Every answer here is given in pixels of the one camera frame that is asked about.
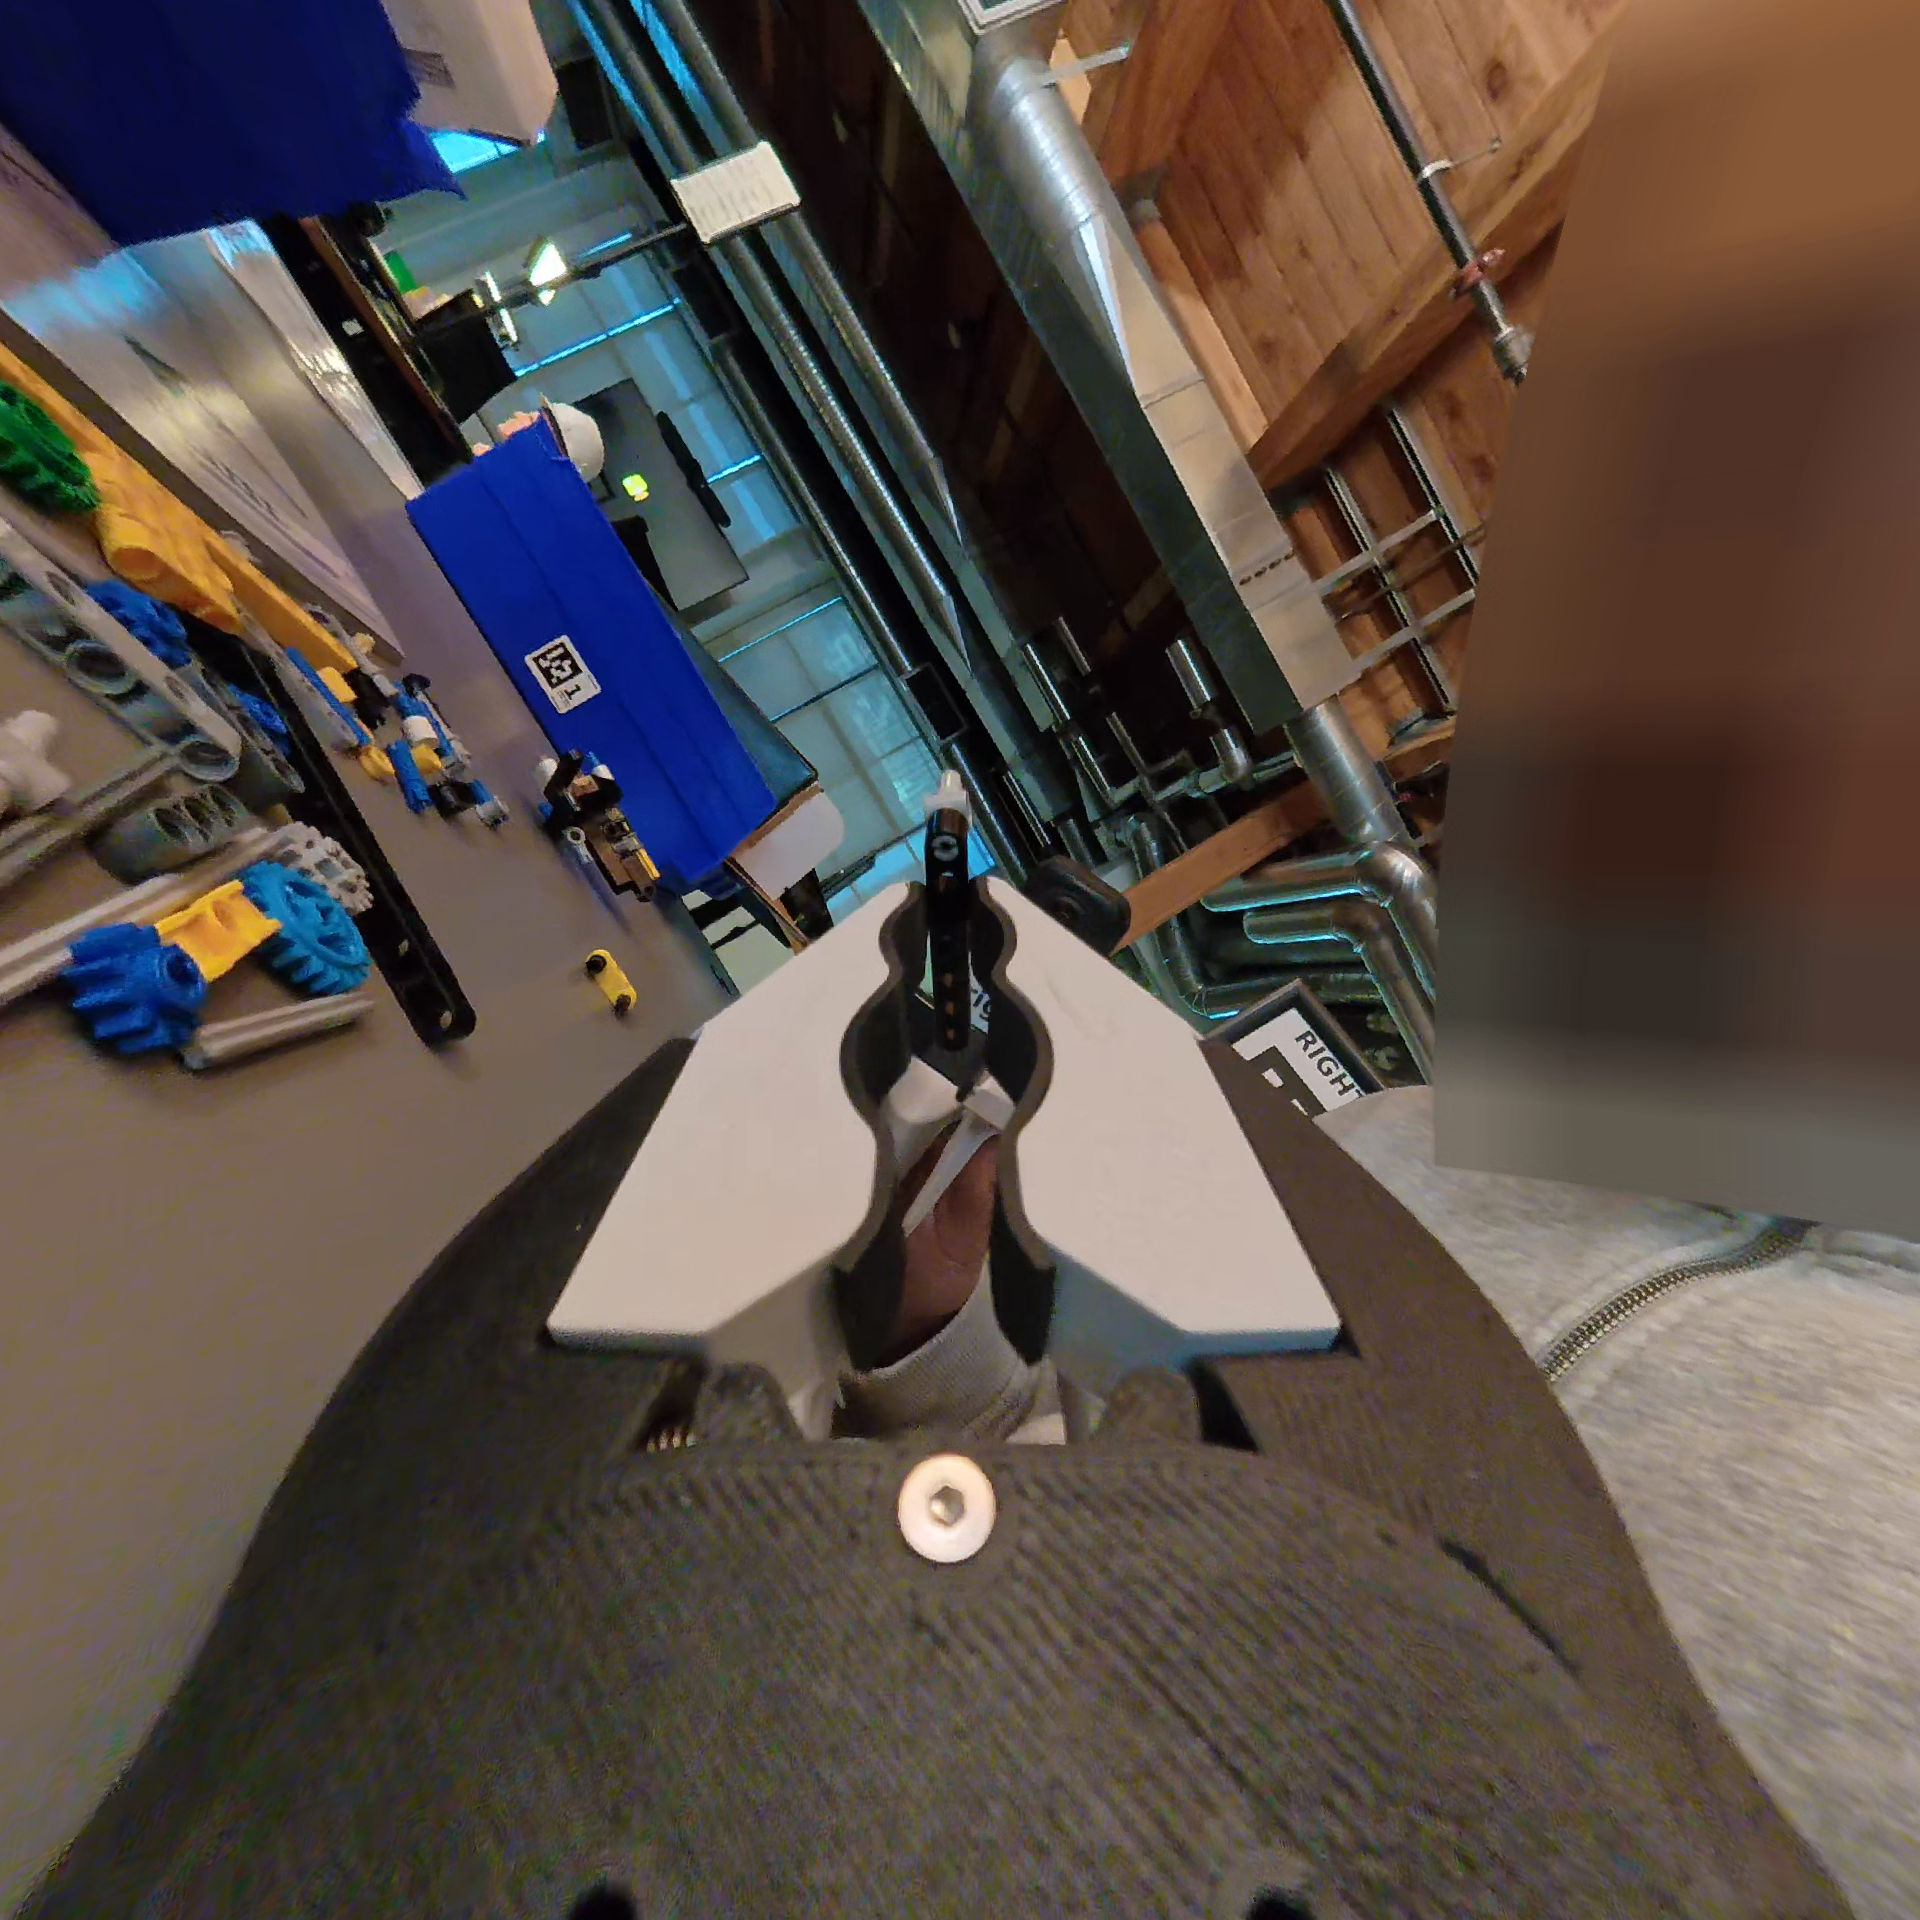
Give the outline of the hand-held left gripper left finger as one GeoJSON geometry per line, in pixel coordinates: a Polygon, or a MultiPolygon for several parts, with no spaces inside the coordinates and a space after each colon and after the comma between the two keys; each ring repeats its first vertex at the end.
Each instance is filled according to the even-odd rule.
{"type": "Polygon", "coordinates": [[[561,1346],[755,1362],[804,1439],[830,1430],[844,1372],[830,1266],[907,1171],[886,1095],[922,1070],[902,957],[880,942],[908,896],[886,887],[703,1026],[546,1312],[561,1346]]]}

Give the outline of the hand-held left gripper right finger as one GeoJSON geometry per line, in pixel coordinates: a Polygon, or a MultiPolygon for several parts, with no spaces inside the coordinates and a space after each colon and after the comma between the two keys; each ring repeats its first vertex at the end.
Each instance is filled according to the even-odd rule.
{"type": "Polygon", "coordinates": [[[1007,878],[975,887],[975,964],[1009,1095],[990,1305],[1017,1352],[1091,1392],[1334,1352],[1334,1295],[1199,1035],[1007,878]]]}

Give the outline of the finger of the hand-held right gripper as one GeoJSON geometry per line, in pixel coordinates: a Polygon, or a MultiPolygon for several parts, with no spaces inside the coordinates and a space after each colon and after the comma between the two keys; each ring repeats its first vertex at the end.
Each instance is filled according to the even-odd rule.
{"type": "Polygon", "coordinates": [[[908,1200],[902,1208],[902,1223],[923,1223],[944,1194],[966,1181],[966,1171],[998,1138],[1009,1126],[1007,1095],[971,1095],[953,1106],[949,1121],[929,1136],[922,1158],[908,1163],[908,1200]]]}
{"type": "Polygon", "coordinates": [[[886,1143],[895,1163],[922,1163],[953,1126],[966,1098],[939,1070],[907,1070],[886,1095],[886,1143]]]}

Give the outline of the short black lego beam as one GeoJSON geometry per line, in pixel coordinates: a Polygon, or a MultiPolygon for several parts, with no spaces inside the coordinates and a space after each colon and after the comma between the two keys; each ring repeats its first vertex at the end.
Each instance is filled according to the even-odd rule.
{"type": "Polygon", "coordinates": [[[971,1049],[971,819],[923,815],[923,993],[939,1054],[971,1049]]]}

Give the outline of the person's right forearm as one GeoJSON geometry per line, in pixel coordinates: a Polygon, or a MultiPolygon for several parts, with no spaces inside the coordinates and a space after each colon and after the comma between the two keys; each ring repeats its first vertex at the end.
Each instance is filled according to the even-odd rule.
{"type": "Polygon", "coordinates": [[[990,1295],[975,1295],[907,1358],[851,1372],[830,1427],[834,1439],[944,1430],[1028,1447],[1061,1447],[1071,1439],[1055,1362],[1020,1358],[990,1295]]]}

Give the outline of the black lego assembly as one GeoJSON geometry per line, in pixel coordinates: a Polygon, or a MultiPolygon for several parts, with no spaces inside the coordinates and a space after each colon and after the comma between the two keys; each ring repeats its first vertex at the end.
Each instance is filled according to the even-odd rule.
{"type": "Polygon", "coordinates": [[[537,819],[541,836],[568,849],[588,875],[605,878],[611,896],[653,906],[662,870],[629,819],[622,788],[605,759],[561,750],[537,759],[537,819]]]}

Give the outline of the long black lego beam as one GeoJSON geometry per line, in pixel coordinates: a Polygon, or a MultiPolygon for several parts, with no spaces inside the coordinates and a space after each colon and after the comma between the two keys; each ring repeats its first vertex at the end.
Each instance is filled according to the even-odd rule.
{"type": "Polygon", "coordinates": [[[257,622],[242,622],[242,651],[248,651],[248,687],[285,715],[289,724],[289,759],[303,780],[303,793],[289,799],[289,812],[338,839],[349,858],[370,875],[370,911],[360,916],[360,931],[375,949],[375,964],[384,969],[390,992],[398,993],[398,1011],[410,1013],[415,1035],[430,1049],[462,1046],[476,1029],[476,1011],[469,992],[451,974],[451,960],[431,942],[431,927],[415,906],[410,887],[398,878],[379,832],[360,812],[360,798],[349,788],[360,764],[360,750],[375,747],[375,735],[360,724],[360,715],[323,687],[316,666],[309,666],[299,651],[280,648],[257,622]]]}

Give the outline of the large blue lego gear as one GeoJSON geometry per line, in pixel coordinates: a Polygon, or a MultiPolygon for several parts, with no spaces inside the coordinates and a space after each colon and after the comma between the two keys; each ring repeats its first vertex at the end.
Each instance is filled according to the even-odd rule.
{"type": "Polygon", "coordinates": [[[370,942],[360,936],[349,906],[328,896],[323,878],[299,875],[280,858],[252,858],[237,870],[237,887],[257,916],[280,931],[257,943],[257,960],[299,993],[352,993],[370,969],[370,942]]]}

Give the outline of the grey lego gear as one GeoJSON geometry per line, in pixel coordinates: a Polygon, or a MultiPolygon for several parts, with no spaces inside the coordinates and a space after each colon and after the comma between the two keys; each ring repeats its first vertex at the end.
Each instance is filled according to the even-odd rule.
{"type": "Polygon", "coordinates": [[[269,858],[323,887],[352,922],[375,911],[370,870],[316,824],[303,824],[303,819],[285,824],[269,858]]]}

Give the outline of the yellow lego connector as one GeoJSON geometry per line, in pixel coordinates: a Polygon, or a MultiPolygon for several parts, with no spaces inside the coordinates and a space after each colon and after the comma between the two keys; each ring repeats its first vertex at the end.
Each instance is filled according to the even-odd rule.
{"type": "Polygon", "coordinates": [[[207,987],[263,949],[280,931],[285,922],[269,916],[237,875],[156,922],[156,936],[178,943],[207,987]]]}

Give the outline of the blue lego bevel gear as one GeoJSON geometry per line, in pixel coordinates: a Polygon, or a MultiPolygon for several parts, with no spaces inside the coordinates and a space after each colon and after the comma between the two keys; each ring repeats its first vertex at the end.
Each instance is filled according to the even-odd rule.
{"type": "Polygon", "coordinates": [[[104,1054],[178,1049],[198,1019],[207,978],[156,927],[98,927],[70,943],[59,969],[70,1013],[104,1054]]]}

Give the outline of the grey three-hole lego liftarm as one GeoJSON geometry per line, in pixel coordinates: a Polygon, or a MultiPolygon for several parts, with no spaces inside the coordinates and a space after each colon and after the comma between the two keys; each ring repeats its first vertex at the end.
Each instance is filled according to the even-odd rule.
{"type": "Polygon", "coordinates": [[[86,849],[121,887],[145,887],[224,849],[237,832],[252,824],[252,812],[233,793],[195,788],[121,812],[86,839],[86,849]]]}

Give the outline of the long grey lego liftarm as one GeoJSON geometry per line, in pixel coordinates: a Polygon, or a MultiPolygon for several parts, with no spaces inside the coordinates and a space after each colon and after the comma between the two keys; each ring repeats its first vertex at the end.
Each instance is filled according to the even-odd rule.
{"type": "Polygon", "coordinates": [[[224,715],[183,672],[161,661],[15,520],[0,520],[0,622],[125,729],[145,747],[163,747],[183,776],[231,780],[237,771],[242,735],[233,715],[224,715]]]}

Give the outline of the long yellow lego beam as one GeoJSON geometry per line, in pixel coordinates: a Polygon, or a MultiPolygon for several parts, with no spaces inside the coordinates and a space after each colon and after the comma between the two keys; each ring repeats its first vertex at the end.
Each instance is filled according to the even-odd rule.
{"type": "MultiPolygon", "coordinates": [[[[24,387],[70,436],[79,451],[96,443],[114,443],[98,422],[88,422],[70,396],[59,396],[38,371],[30,371],[24,357],[8,346],[0,352],[6,381],[24,387]]],[[[285,587],[273,587],[233,544],[233,592],[242,612],[280,641],[295,648],[313,666],[352,672],[352,651],[323,632],[285,587]]]]}

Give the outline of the white lego connector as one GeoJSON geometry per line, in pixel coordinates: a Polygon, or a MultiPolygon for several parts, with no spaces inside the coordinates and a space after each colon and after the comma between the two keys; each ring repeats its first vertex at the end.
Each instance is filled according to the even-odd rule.
{"type": "Polygon", "coordinates": [[[54,754],[59,723],[18,708],[0,723],[0,819],[38,815],[70,793],[70,771],[54,754]]]}

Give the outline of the small blue lego gear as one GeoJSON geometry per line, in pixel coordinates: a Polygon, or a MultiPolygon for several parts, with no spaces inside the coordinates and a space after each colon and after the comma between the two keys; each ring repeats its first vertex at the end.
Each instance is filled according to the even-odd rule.
{"type": "Polygon", "coordinates": [[[130,584],[121,584],[121,577],[111,577],[111,584],[88,584],[86,587],[88,595],[96,595],[96,609],[104,609],[135,641],[145,641],[163,666],[198,666],[198,651],[190,648],[190,625],[183,625],[183,616],[167,609],[167,601],[161,601],[161,595],[149,595],[149,592],[141,592],[141,587],[130,587],[130,584]]]}

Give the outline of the yellow angled lego piece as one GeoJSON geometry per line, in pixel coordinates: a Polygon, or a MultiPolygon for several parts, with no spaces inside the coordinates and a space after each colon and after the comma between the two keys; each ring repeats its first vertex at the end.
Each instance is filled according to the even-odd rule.
{"type": "Polygon", "coordinates": [[[96,443],[86,468],[98,490],[88,525],[111,574],[145,595],[237,638],[242,601],[233,592],[237,558],[231,544],[114,443],[96,443]]]}

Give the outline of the green lego gear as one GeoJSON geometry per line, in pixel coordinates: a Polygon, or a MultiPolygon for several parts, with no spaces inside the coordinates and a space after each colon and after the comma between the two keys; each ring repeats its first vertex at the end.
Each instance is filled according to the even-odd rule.
{"type": "Polygon", "coordinates": [[[98,508],[75,436],[15,381],[0,381],[0,484],[49,515],[88,515],[98,508]]]}

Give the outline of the person's right hand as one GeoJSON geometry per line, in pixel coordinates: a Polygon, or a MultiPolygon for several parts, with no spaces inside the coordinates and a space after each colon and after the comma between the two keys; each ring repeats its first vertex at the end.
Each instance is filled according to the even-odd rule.
{"type": "Polygon", "coordinates": [[[998,1138],[984,1138],[949,1181],[939,1156],[913,1163],[939,1194],[907,1232],[902,1307],[880,1370],[923,1346],[975,1300],[990,1265],[998,1138]]]}

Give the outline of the white sign board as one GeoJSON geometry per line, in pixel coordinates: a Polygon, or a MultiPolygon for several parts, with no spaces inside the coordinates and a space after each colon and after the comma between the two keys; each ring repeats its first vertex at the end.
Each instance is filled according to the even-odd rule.
{"type": "Polygon", "coordinates": [[[1309,1121],[1340,1116],[1381,1090],[1377,1070],[1296,974],[1259,993],[1243,1013],[1213,1026],[1207,1039],[1229,1046],[1309,1121]]]}

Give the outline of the white cardboard box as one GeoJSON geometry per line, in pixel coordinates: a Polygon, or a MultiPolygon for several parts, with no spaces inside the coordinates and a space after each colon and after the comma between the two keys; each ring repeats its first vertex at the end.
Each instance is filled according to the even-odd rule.
{"type": "Polygon", "coordinates": [[[840,804],[811,780],[803,788],[768,824],[755,824],[738,849],[733,870],[768,901],[783,901],[791,887],[821,870],[844,839],[840,804]]]}

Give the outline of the blue storage bin with tag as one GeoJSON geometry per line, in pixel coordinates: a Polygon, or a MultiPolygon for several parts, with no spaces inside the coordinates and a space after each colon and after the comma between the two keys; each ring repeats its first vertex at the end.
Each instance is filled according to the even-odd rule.
{"type": "Polygon", "coordinates": [[[653,592],[546,422],[438,478],[410,520],[559,754],[622,788],[678,896],[727,896],[727,856],[814,771],[653,592]]]}

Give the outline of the grey zip hoodie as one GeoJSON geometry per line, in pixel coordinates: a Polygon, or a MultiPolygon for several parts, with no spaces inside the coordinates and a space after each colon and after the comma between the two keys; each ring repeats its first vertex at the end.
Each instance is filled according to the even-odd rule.
{"type": "Polygon", "coordinates": [[[1433,1158],[1429,1090],[1324,1121],[1494,1300],[1760,1784],[1855,1917],[1920,1917],[1920,1254],[1433,1158]]]}

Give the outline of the mannequin head with hard hat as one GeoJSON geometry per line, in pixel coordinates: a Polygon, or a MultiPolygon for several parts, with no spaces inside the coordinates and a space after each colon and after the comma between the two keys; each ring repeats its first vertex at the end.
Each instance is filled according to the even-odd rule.
{"type": "Polygon", "coordinates": [[[570,406],[570,402],[537,402],[528,412],[514,412],[499,422],[499,436],[514,436],[524,427],[537,427],[546,422],[551,436],[568,449],[570,468],[583,472],[583,484],[595,484],[601,468],[605,468],[605,436],[595,427],[590,412],[570,406]]]}

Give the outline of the grey instruction booklet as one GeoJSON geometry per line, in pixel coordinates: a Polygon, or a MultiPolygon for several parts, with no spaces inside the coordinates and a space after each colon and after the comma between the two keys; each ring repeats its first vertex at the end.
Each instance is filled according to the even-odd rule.
{"type": "Polygon", "coordinates": [[[375,638],[384,661],[403,661],[394,622],[323,508],[195,335],[178,335],[167,313],[161,313],[161,327],[54,313],[45,344],[15,308],[0,327],[30,371],[167,484],[212,534],[233,534],[273,584],[375,638]]]}

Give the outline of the glossy printed sheet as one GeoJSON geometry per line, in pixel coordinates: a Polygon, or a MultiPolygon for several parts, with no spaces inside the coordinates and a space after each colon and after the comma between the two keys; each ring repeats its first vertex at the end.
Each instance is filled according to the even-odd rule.
{"type": "Polygon", "coordinates": [[[370,451],[398,495],[418,495],[415,464],[349,370],[345,344],[299,295],[289,263],[273,253],[257,223],[125,250],[8,295],[6,308],[15,308],[45,344],[54,339],[54,313],[88,313],[135,327],[161,327],[161,313],[167,313],[178,335],[195,335],[219,357],[233,387],[242,352],[263,346],[269,365],[280,365],[349,432],[349,443],[370,451]]]}

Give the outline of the plain blue storage bin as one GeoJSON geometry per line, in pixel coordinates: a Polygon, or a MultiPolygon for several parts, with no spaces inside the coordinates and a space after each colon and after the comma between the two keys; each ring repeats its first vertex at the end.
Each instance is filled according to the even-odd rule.
{"type": "Polygon", "coordinates": [[[6,0],[0,119],[114,240],[462,194],[379,0],[6,0]]]}

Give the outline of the silver ventilation duct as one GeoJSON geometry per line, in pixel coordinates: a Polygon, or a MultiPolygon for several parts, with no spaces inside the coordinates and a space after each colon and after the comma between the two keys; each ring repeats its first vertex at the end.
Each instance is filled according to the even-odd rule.
{"type": "Polygon", "coordinates": [[[1196,638],[1249,724],[1285,724],[1334,824],[1390,896],[1408,964],[1433,987],[1433,875],[1342,709],[1358,661],[1049,79],[1038,41],[1055,3],[959,3],[959,17],[975,221],[1178,587],[1196,638]]]}

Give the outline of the large wall screen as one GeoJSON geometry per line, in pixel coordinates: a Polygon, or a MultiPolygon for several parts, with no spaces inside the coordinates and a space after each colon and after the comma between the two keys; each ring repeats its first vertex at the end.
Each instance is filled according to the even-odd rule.
{"type": "Polygon", "coordinates": [[[656,595],[678,612],[704,609],[753,574],[738,558],[727,508],[671,422],[632,380],[579,396],[601,436],[601,472],[588,490],[601,502],[622,549],[635,558],[656,595]]]}

